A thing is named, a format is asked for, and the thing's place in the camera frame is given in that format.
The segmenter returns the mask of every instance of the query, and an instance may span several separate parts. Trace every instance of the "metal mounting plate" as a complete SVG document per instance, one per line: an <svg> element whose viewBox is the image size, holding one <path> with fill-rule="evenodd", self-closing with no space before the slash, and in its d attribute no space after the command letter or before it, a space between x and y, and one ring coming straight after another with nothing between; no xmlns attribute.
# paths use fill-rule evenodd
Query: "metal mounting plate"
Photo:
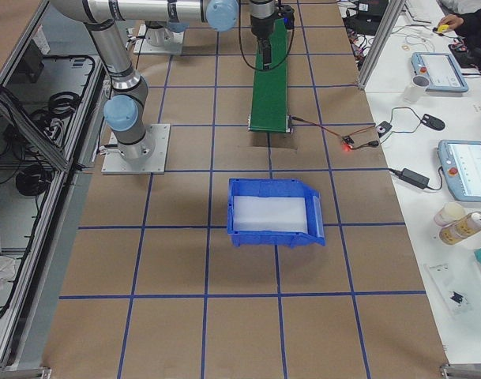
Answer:
<svg viewBox="0 0 481 379"><path fill-rule="evenodd" d="M147 126L147 133L156 140L156 147L149 158L129 161L118 151L110 150L105 155L101 171L104 174L163 174L170 140L170 124L150 124ZM113 133L108 143L117 144Z"/></svg>
<svg viewBox="0 0 481 379"><path fill-rule="evenodd" d="M133 53L135 55L174 55L174 54L182 54L182 44L184 43L184 33L174 33L174 38L172 41L166 42L164 46L153 46L149 45L147 41L143 39L139 39L135 43L135 48L133 49ZM140 25L140 29L138 29L138 36L145 35L145 25Z"/></svg>

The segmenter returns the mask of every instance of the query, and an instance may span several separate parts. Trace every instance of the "brown cardboard floor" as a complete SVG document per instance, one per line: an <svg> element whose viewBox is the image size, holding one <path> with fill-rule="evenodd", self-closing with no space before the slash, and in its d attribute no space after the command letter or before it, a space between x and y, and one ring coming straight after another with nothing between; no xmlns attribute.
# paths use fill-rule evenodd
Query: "brown cardboard floor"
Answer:
<svg viewBox="0 0 481 379"><path fill-rule="evenodd" d="M292 5L290 114L341 134L370 125L337 5ZM167 172L102 176L99 159L43 364L57 379L440 377L443 348L381 149L344 152L315 126L249 133L253 73L237 32L193 26L181 57L140 57L144 119L172 124ZM229 178L313 186L326 247L233 247Z"/></svg>

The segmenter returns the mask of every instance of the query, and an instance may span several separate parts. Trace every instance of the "yellow object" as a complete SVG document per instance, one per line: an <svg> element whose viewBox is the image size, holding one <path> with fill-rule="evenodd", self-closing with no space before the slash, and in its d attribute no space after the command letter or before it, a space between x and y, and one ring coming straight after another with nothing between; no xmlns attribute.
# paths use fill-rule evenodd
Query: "yellow object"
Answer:
<svg viewBox="0 0 481 379"><path fill-rule="evenodd" d="M440 25L437 28L437 33L444 33L447 32L447 29L449 29L449 26L447 24Z"/></svg>
<svg viewBox="0 0 481 379"><path fill-rule="evenodd" d="M481 212L472 212L441 229L439 237L447 245L455 245L479 231L481 231Z"/></svg>

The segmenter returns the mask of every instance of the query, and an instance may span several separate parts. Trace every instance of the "robotic arm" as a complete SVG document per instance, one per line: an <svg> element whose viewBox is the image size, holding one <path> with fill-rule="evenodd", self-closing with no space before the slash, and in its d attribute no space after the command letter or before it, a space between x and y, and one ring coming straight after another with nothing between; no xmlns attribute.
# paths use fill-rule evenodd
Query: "robotic arm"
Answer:
<svg viewBox="0 0 481 379"><path fill-rule="evenodd" d="M147 138L141 121L148 85L134 69L115 22L201 21L224 32L235 26L239 11L237 0L51 0L51 4L68 18L83 22L92 37L114 91L104 114L125 159L152 154L154 142ZM251 30L263 54L264 67L271 62L269 37L275 20L282 17L280 9L275 0L250 0Z"/></svg>

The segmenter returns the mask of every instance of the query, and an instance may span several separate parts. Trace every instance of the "metal bracket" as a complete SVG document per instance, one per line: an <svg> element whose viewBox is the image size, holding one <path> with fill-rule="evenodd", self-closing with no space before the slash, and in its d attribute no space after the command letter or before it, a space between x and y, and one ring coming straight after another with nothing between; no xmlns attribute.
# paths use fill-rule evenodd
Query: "metal bracket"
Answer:
<svg viewBox="0 0 481 379"><path fill-rule="evenodd" d="M102 172L104 174L163 174L170 140L170 124L148 125L147 133L156 140L154 152L148 158L126 160L118 150L109 150L105 155ZM117 144L113 133L108 143Z"/></svg>
<svg viewBox="0 0 481 379"><path fill-rule="evenodd" d="M145 25L140 25L140 29L138 29L138 36L143 37L145 36ZM184 44L184 32L182 33L173 33L173 39L168 40L165 42L163 46L153 46L144 41L143 39L139 39L135 43L135 48L133 49L133 53L135 55L179 55L182 54L182 45Z"/></svg>
<svg viewBox="0 0 481 379"><path fill-rule="evenodd" d="M51 369L3 370L0 371L0 379L51 379Z"/></svg>
<svg viewBox="0 0 481 379"><path fill-rule="evenodd" d="M481 365L442 366L440 372L444 379L481 379L481 370L474 366Z"/></svg>

